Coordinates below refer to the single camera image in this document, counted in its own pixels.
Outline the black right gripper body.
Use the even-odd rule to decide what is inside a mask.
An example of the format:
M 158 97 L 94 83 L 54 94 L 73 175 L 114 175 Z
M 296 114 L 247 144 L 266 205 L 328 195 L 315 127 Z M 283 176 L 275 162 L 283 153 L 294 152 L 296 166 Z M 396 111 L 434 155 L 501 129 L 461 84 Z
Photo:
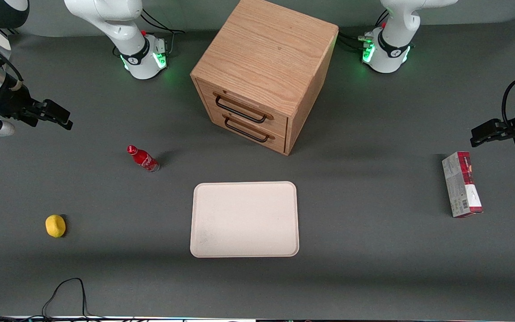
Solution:
M 46 121 L 41 102 L 31 98 L 26 86 L 12 90 L 8 83 L 0 88 L 0 117 L 14 119 L 36 127 L 39 120 Z

